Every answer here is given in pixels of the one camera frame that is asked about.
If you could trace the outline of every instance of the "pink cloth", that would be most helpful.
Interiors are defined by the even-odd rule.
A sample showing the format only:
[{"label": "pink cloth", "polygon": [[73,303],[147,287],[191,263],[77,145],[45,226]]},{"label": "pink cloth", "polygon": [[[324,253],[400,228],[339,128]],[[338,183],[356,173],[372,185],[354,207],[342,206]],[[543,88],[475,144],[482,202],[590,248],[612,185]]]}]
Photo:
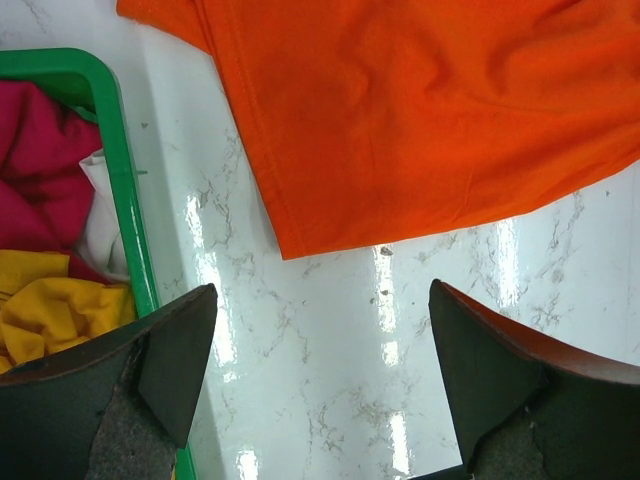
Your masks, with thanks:
[{"label": "pink cloth", "polygon": [[[93,200],[79,162],[98,126],[29,82],[0,80],[0,248],[72,253]],[[104,282],[77,256],[69,276]]]}]

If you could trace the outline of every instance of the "white cloth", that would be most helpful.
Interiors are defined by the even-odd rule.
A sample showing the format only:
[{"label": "white cloth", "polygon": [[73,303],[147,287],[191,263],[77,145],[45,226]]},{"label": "white cloth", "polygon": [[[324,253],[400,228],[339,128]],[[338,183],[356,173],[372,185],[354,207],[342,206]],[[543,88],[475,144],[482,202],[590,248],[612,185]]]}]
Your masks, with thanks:
[{"label": "white cloth", "polygon": [[82,160],[80,167],[96,193],[76,251],[90,267],[107,279],[128,282],[129,269],[103,150]]}]

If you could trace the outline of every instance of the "orange cloth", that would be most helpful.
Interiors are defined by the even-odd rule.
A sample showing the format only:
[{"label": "orange cloth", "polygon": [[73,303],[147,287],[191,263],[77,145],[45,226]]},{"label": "orange cloth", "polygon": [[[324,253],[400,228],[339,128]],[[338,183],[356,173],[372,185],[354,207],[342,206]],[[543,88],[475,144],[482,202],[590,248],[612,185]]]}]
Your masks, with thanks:
[{"label": "orange cloth", "polygon": [[638,0],[119,0],[214,55],[284,258],[530,212],[640,157]]}]

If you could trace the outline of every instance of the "marble floor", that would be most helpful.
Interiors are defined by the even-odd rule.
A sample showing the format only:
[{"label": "marble floor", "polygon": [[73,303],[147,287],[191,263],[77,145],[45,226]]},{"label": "marble floor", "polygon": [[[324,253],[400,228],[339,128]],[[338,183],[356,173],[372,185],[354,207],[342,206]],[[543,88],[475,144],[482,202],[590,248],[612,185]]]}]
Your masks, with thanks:
[{"label": "marble floor", "polygon": [[114,10],[3,2],[0,48],[73,46],[113,69],[148,171],[140,199],[162,299],[219,288],[190,440],[200,480],[404,479],[456,464],[434,278],[640,365],[640,167],[523,217],[283,262],[209,58]]}]

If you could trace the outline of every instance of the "green plastic basket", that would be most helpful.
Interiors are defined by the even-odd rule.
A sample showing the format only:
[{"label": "green plastic basket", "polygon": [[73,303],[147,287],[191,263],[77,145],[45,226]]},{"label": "green plastic basket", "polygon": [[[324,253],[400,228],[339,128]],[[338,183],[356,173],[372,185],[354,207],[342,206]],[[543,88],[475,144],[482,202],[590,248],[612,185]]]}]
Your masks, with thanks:
[{"label": "green plastic basket", "polygon": [[[59,102],[97,117],[137,313],[153,312],[158,294],[115,76],[90,53],[52,48],[0,52],[0,78],[33,82]],[[196,480],[188,447],[178,451],[176,477]]]}]

